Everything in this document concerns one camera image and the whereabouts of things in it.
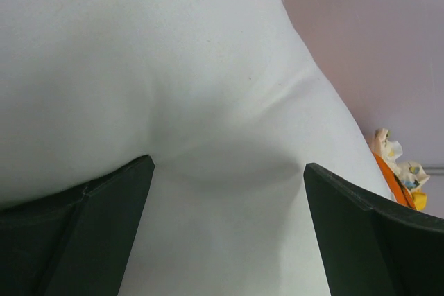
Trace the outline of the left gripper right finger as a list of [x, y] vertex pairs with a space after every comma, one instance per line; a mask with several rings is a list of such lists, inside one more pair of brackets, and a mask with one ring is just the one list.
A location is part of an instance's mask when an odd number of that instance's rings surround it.
[[304, 181], [332, 295], [443, 294], [443, 219], [315, 163], [306, 165]]

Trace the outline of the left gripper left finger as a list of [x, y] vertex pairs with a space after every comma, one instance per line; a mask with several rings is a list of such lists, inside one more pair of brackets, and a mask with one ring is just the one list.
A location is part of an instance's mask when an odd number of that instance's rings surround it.
[[117, 295], [154, 163], [131, 161], [99, 179], [1, 212], [1, 294]]

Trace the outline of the white pillow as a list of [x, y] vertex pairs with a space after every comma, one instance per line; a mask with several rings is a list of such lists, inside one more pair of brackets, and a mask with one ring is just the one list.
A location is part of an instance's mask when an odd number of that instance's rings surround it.
[[328, 295], [305, 165], [390, 195], [282, 0], [1, 0], [1, 205], [142, 155], [122, 295]]

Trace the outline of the orange black-patterned plush pillowcase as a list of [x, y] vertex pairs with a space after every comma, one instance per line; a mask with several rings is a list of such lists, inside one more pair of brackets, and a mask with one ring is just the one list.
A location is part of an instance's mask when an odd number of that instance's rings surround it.
[[389, 165], [378, 154], [373, 153], [373, 156], [391, 190], [394, 200], [404, 207], [416, 210], [412, 195], [391, 170]]

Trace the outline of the yellow and white floral cloth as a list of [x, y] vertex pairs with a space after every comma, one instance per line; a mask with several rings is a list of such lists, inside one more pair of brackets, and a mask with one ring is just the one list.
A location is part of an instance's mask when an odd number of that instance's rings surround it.
[[422, 191], [423, 185], [429, 180], [421, 164], [415, 161], [398, 162], [402, 156], [402, 146], [398, 141], [391, 141], [390, 131], [386, 128], [377, 129], [367, 143], [372, 153], [378, 154], [396, 174], [401, 183], [413, 197], [416, 211], [423, 211], [427, 206], [427, 194]]

